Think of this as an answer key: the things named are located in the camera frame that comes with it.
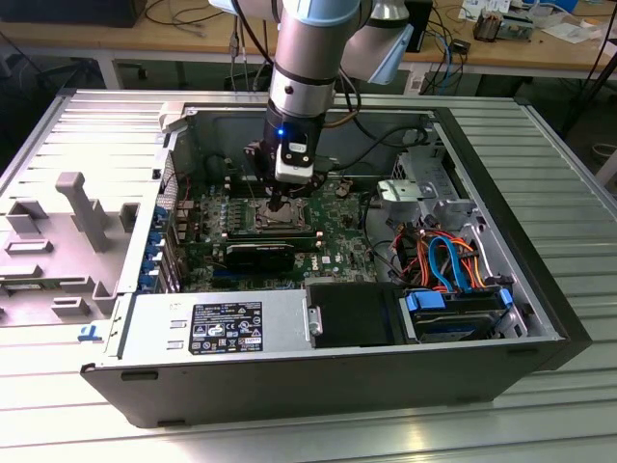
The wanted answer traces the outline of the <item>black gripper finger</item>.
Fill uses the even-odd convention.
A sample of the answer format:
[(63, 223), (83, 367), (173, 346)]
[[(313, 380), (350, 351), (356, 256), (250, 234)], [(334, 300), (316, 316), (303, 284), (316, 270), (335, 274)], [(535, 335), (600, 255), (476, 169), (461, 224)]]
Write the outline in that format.
[(288, 187), (285, 183), (276, 180), (276, 154), (265, 140), (252, 141), (244, 148), (245, 157), (254, 171), (258, 181), (265, 185), (270, 199), (268, 208), (270, 211), (279, 211), (287, 196)]
[(303, 185), (292, 185), (288, 190), (288, 197), (290, 199), (308, 198), (315, 191), (319, 190), (325, 182), (325, 174), (316, 172)]

